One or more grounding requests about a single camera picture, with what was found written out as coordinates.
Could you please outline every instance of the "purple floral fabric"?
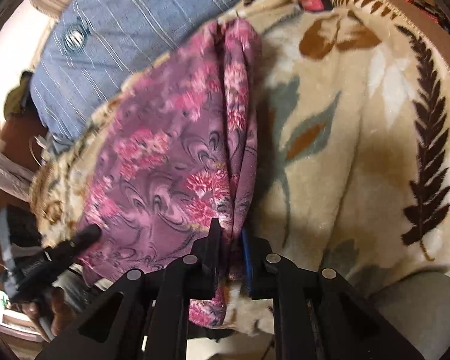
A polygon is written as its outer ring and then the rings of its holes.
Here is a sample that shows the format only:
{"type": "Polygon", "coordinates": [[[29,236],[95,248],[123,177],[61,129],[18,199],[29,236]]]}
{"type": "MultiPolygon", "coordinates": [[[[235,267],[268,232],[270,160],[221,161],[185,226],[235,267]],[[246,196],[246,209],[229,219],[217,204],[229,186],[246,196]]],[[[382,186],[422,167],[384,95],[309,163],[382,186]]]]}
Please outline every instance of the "purple floral fabric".
{"type": "MultiPolygon", "coordinates": [[[[214,217],[223,270],[237,262],[257,166],[249,86],[258,52],[245,20],[212,22],[123,94],[78,225],[103,230],[81,256],[88,270],[115,281],[131,268],[162,269],[188,254],[214,217]]],[[[216,326],[225,311],[219,290],[213,301],[192,301],[190,320],[216,326]]]]}

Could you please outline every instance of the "blue fabric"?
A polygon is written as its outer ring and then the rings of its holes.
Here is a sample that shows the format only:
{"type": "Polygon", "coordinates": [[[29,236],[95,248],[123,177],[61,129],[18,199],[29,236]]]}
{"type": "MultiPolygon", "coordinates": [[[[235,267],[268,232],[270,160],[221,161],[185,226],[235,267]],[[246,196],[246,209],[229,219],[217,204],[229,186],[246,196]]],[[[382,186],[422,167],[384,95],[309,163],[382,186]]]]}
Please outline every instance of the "blue fabric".
{"type": "Polygon", "coordinates": [[[74,140],[126,77],[238,0],[73,0],[42,53],[31,96],[54,137],[74,140]]]}

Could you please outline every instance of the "circular pattern on blue fabric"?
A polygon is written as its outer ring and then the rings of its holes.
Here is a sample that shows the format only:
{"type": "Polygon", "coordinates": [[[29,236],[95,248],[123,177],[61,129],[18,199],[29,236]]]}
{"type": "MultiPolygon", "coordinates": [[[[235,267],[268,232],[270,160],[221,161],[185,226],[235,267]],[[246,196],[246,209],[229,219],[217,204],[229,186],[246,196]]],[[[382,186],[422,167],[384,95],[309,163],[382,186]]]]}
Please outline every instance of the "circular pattern on blue fabric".
{"type": "Polygon", "coordinates": [[[77,17],[77,22],[68,25],[62,35],[62,45],[69,55],[80,54],[87,44],[90,31],[88,23],[77,17]]]}

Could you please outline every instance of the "dark brown fern leaf print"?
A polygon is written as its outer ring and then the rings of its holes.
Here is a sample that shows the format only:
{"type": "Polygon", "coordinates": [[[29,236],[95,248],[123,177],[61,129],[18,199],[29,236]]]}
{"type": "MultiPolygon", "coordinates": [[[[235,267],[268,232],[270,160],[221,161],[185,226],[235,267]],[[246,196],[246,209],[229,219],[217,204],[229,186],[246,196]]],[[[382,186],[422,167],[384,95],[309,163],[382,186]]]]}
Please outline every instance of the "dark brown fern leaf print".
{"type": "Polygon", "coordinates": [[[422,38],[417,38],[411,31],[402,26],[397,29],[409,38],[418,61],[420,85],[420,101],[414,101],[417,120],[415,129],[418,134],[418,181],[410,181],[410,187],[415,196],[416,204],[406,207],[403,213],[413,225],[402,234],[404,245],[420,243],[425,257],[428,255],[423,244],[423,236],[436,228],[447,216],[449,204],[442,202],[450,190],[450,186],[443,187],[443,179],[448,168],[440,169],[445,158],[445,143],[448,129],[443,129],[447,114],[445,97],[440,97],[440,80],[434,69],[431,50],[427,48],[422,38]]]}

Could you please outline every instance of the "gray pants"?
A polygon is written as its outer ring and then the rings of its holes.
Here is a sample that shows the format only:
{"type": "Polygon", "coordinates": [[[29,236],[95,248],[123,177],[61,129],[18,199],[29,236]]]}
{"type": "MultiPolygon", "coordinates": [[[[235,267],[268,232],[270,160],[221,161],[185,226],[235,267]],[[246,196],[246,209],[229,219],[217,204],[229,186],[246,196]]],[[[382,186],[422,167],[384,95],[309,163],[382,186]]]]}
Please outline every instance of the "gray pants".
{"type": "Polygon", "coordinates": [[[438,272],[414,274],[370,301],[425,360],[438,360],[450,346],[450,277],[438,272]]]}

